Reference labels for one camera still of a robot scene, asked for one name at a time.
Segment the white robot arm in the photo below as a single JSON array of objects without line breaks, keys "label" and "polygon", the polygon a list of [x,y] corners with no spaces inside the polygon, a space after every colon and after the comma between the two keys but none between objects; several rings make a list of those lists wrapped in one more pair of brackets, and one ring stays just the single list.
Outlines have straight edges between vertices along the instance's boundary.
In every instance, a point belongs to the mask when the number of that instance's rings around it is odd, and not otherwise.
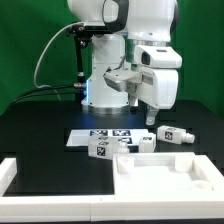
[{"label": "white robot arm", "polygon": [[92,45],[92,72],[83,108],[120,113],[147,105],[146,123],[174,105],[181,56],[169,46],[178,21],[177,0],[67,0],[80,23],[82,47]]}]

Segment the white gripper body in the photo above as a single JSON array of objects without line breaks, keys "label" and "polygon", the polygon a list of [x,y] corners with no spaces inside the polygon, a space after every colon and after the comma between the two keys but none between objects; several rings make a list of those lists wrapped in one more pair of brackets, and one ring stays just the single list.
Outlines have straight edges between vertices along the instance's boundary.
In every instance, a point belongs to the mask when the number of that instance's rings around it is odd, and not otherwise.
[{"label": "white gripper body", "polygon": [[137,45],[134,61],[140,79],[136,97],[156,109],[170,109],[176,99],[181,56],[172,47]]}]

